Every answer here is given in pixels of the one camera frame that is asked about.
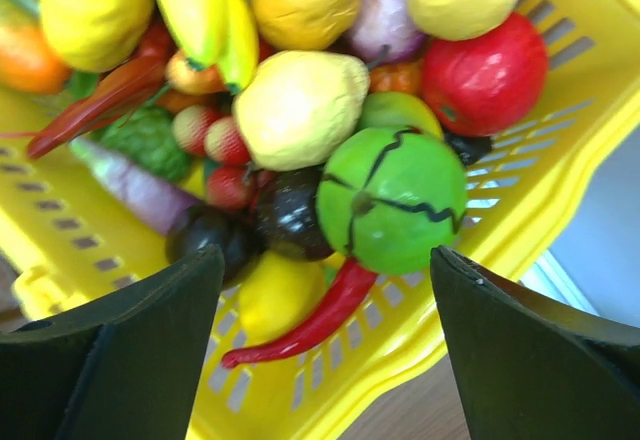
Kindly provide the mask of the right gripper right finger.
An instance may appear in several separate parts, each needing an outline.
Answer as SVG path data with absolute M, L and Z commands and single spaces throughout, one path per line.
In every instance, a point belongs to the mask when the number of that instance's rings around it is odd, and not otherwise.
M 505 279 L 449 247 L 431 281 L 474 439 L 636 439 L 639 330 Z

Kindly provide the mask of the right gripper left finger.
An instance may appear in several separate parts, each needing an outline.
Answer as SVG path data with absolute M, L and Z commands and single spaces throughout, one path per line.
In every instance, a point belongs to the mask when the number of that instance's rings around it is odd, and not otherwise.
M 2 334 L 2 438 L 185 438 L 223 273 L 210 246 Z

